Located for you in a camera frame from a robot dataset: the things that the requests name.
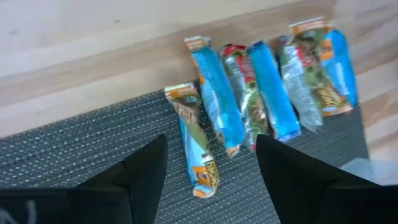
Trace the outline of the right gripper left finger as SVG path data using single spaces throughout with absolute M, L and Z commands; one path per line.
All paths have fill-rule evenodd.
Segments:
M 154 223 L 167 172 L 163 134 L 77 186 L 76 222 Z

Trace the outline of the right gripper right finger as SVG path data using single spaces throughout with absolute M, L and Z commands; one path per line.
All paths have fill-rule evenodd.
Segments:
M 261 134 L 256 156 L 281 223 L 377 223 L 374 184 Z

